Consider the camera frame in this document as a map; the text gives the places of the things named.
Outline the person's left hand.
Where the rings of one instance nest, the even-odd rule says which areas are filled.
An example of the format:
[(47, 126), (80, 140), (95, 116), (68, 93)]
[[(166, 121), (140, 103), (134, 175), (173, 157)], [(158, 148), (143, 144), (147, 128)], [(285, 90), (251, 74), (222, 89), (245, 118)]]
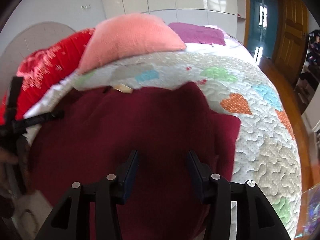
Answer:
[(21, 193), (14, 182), (12, 165), (18, 164), (18, 157), (1, 147), (1, 190), (5, 196), (18, 198)]

